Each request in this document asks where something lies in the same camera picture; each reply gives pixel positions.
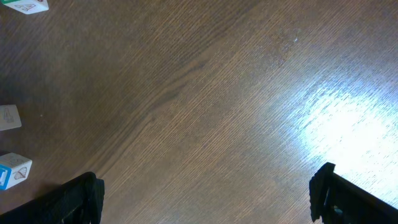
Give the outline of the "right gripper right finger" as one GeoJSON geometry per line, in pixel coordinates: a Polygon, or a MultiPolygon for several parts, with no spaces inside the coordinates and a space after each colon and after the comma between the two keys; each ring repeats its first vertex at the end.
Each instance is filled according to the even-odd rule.
{"type": "Polygon", "coordinates": [[[397,209],[334,173],[327,162],[309,182],[310,216],[324,224],[397,224],[397,209]]]}

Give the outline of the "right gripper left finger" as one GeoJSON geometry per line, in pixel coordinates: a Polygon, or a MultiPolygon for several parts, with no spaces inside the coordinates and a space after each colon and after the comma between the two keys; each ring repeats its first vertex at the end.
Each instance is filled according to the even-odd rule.
{"type": "Polygon", "coordinates": [[[1,215],[1,224],[100,224],[104,180],[86,172],[1,215]]]}

